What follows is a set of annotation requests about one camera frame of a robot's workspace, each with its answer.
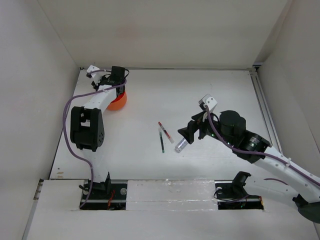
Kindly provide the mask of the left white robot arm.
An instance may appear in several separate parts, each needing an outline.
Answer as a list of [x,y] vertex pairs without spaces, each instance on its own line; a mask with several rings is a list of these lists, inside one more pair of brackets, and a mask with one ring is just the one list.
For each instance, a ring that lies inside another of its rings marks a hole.
[[74,106],[70,113],[70,140],[84,151],[84,158],[93,167],[93,180],[82,189],[91,190],[92,196],[107,198],[112,192],[110,173],[101,157],[96,154],[106,138],[103,113],[119,111],[127,103],[126,77],[129,71],[121,66],[110,70],[90,65],[86,77],[94,89],[92,98],[82,106]]

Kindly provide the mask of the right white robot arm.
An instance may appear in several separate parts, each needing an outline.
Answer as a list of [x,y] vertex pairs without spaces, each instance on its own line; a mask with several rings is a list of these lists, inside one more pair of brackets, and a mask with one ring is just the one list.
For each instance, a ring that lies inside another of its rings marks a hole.
[[238,158],[262,168],[276,180],[259,179],[240,171],[227,189],[231,201],[248,196],[261,196],[297,210],[307,220],[320,222],[320,179],[282,155],[268,140],[246,129],[246,120],[236,111],[226,110],[219,116],[206,110],[192,116],[178,133],[192,144],[198,139],[212,137]]

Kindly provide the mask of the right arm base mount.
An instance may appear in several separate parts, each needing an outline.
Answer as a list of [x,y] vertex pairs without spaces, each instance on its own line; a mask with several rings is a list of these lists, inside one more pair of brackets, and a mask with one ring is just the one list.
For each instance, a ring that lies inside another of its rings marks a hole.
[[236,193],[231,185],[228,181],[215,183],[213,197],[217,200],[218,210],[264,210],[260,196]]

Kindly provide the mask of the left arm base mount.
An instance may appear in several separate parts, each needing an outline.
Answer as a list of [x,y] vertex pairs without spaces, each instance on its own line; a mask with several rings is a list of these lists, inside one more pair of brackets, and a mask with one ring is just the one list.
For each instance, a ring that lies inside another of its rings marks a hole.
[[128,184],[124,182],[112,183],[111,191],[92,190],[87,202],[80,207],[81,210],[93,211],[124,211],[127,204]]

